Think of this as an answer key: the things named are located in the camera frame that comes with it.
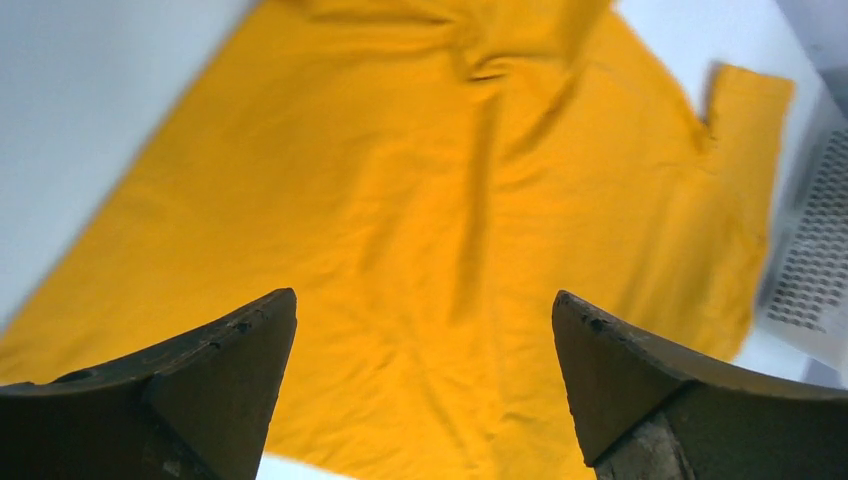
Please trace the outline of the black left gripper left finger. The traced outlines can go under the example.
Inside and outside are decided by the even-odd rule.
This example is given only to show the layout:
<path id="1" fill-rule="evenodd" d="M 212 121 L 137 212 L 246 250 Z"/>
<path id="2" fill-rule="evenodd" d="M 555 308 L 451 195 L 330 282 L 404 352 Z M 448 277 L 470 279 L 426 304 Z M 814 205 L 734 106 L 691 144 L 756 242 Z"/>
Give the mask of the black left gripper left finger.
<path id="1" fill-rule="evenodd" d="M 252 479 L 295 337 L 278 289 L 56 380 L 1 390 L 5 479 Z"/>

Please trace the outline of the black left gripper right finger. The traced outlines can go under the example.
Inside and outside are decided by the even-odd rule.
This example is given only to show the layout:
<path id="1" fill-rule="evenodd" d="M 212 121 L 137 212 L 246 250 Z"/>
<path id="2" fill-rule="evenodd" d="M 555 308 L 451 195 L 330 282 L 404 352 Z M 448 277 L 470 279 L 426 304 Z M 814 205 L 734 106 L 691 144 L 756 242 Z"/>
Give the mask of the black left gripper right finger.
<path id="1" fill-rule="evenodd" d="M 600 479 L 843 479 L 847 394 L 716 360 L 560 291 L 555 348 Z"/>

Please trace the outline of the orange t-shirt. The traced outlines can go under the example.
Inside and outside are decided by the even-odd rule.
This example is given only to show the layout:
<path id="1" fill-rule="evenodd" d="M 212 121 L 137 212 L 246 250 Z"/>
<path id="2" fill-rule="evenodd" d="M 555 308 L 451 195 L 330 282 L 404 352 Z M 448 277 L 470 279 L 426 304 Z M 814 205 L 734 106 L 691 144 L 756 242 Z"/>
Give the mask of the orange t-shirt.
<path id="1" fill-rule="evenodd" d="M 1 341 L 5 381 L 280 287 L 266 448 L 361 479 L 589 479 L 560 290 L 722 360 L 768 244 L 789 80 L 697 115 L 607 1 L 266 1 Z"/>

